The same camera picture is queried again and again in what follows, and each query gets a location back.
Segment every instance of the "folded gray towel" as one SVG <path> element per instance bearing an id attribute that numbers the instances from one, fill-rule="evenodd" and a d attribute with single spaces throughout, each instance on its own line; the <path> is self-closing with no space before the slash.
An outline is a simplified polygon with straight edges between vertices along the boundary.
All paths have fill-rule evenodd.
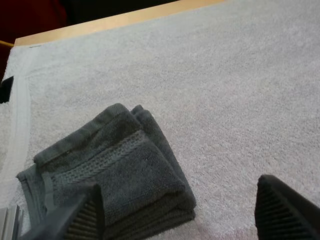
<path id="1" fill-rule="evenodd" d="M 108 107 L 19 173 L 32 226 L 84 183 L 101 187 L 104 239 L 141 239 L 192 220 L 196 201 L 165 136 L 141 106 Z"/>

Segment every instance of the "black object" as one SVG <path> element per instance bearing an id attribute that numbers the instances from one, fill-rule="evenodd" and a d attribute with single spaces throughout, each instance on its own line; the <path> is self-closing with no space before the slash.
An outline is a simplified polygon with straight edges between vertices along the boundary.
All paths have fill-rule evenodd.
<path id="1" fill-rule="evenodd" d="M 259 178 L 254 217 L 259 240 L 320 240 L 320 209 L 273 175 Z"/>
<path id="2" fill-rule="evenodd" d="M 104 227 L 100 187 L 85 186 L 20 240 L 101 240 Z"/>
<path id="3" fill-rule="evenodd" d="M 0 85 L 0 104 L 9 102 L 10 99 L 10 93 L 12 84 L 14 83 L 14 76 L 11 76 L 7 78 L 6 80 L 3 80 Z"/>
<path id="4" fill-rule="evenodd" d="M 60 0 L 64 6 L 68 23 L 79 24 L 139 9 L 149 8 L 176 0 Z"/>

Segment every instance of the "wooden table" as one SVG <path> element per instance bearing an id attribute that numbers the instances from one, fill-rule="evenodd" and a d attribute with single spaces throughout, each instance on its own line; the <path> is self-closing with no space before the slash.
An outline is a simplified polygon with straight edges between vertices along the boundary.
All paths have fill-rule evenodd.
<path id="1" fill-rule="evenodd" d="M 131 11 L 115 16 L 105 17 L 94 21 L 88 21 L 72 26 L 62 27 L 51 31 L 24 36 L 15 40 L 15 46 L 41 44 L 55 40 L 72 38 L 91 34 L 107 29 L 118 28 L 130 24 L 136 24 L 147 20 L 168 16 L 208 5 L 220 3 L 223 0 L 179 0 L 153 6 L 137 11 Z"/>

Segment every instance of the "towel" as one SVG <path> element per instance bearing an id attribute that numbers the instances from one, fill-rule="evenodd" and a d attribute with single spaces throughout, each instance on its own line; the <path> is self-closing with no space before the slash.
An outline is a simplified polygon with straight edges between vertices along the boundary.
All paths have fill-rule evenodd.
<path id="1" fill-rule="evenodd" d="M 106 106 L 141 104 L 152 110 L 197 203 L 193 221 L 152 240 L 258 239 L 262 174 L 320 206 L 319 12 L 318 0 L 226 0 L 14 47 L 5 77 L 14 76 L 11 96 L 21 91 L 22 98 L 12 127 L 23 127 L 10 134 L 19 147 L 7 155 L 20 152 L 8 159 L 10 177 Z"/>
<path id="2" fill-rule="evenodd" d="M 92 121 L 40 152 L 18 174 L 31 224 L 81 189 L 101 187 L 104 239 L 141 239 L 195 217 L 195 197 L 149 111 L 108 107 Z"/>

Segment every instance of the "light gray towel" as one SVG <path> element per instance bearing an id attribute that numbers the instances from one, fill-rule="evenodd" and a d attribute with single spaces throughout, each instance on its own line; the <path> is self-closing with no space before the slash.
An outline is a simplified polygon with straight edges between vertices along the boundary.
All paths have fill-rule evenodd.
<path id="1" fill-rule="evenodd" d="M 97 182 L 105 239 L 141 239 L 192 220 L 196 201 L 158 124 L 137 106 L 115 104 L 34 157 L 19 173 L 31 224 Z"/>

